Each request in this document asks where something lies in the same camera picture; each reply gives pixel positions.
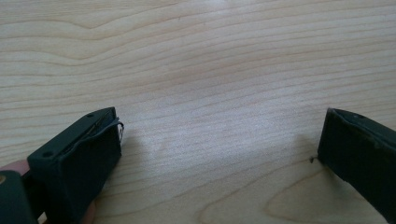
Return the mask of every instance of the black object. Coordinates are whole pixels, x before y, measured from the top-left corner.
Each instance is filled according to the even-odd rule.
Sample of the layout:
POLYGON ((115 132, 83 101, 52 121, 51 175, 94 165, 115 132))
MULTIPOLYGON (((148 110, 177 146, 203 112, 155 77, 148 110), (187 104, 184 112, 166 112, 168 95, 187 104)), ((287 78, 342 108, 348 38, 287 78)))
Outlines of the black object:
POLYGON ((396 223, 396 132, 344 110, 327 111, 318 159, 396 223))
POLYGON ((20 213, 19 209, 13 213, 29 220, 33 217, 35 222, 0 216, 0 223, 36 223, 44 211, 50 223, 79 223, 120 159, 119 125, 123 129, 114 107, 101 109, 82 117, 32 153, 27 158, 30 171, 22 177, 24 188, 17 183, 15 175, 11 180, 16 182, 8 182, 7 176, 0 185, 19 188, 0 188, 0 215, 7 211, 5 204, 26 207, 23 195, 27 195, 30 215, 29 212, 20 213), (15 194, 21 195, 21 199, 15 198, 15 194))

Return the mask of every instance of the light wooden surface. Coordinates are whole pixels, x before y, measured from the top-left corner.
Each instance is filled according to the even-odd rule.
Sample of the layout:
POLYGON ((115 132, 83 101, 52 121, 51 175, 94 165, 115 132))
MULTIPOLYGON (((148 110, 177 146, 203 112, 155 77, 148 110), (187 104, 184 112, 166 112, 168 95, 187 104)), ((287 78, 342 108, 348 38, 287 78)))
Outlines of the light wooden surface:
POLYGON ((396 129, 394 0, 0 2, 0 166, 114 105, 95 223, 385 223, 316 154, 327 107, 396 129))

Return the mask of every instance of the small hole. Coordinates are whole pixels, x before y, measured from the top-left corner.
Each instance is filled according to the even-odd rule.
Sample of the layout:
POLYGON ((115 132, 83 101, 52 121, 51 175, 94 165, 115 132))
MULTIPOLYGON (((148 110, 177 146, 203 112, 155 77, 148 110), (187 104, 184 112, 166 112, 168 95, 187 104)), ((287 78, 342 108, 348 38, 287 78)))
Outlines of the small hole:
POLYGON ((0 185, 3 184, 6 181, 6 176, 5 175, 0 175, 0 185))
POLYGON ((355 119, 364 119, 364 116, 362 116, 362 115, 354 115, 353 118, 355 118, 355 119))
POLYGON ((52 156, 52 152, 44 152, 43 153, 43 157, 51 157, 52 156))

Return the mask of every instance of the finger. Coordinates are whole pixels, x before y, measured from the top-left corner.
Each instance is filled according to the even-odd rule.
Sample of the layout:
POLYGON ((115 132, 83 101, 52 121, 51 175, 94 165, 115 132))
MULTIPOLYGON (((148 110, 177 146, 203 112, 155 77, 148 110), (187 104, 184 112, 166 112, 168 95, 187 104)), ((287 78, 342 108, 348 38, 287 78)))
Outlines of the finger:
POLYGON ((82 224, 92 224, 93 218, 95 217, 96 205, 95 202, 91 202, 90 206, 88 206, 87 211, 85 212, 84 217, 81 220, 82 224))
POLYGON ((3 171, 4 170, 13 170, 13 171, 20 173, 20 175, 24 175, 29 171, 29 163, 27 163, 27 160, 14 161, 8 165, 1 167, 0 170, 3 170, 3 171))

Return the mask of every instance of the wooden table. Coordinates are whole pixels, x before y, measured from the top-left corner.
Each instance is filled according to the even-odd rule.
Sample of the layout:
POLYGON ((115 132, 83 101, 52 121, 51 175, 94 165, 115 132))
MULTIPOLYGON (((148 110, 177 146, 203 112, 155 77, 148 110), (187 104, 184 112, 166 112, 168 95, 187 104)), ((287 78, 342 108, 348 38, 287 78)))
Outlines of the wooden table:
POLYGON ((394 0, 0 3, 0 166, 115 106, 95 223, 385 223, 316 155, 326 109, 396 128, 394 0))

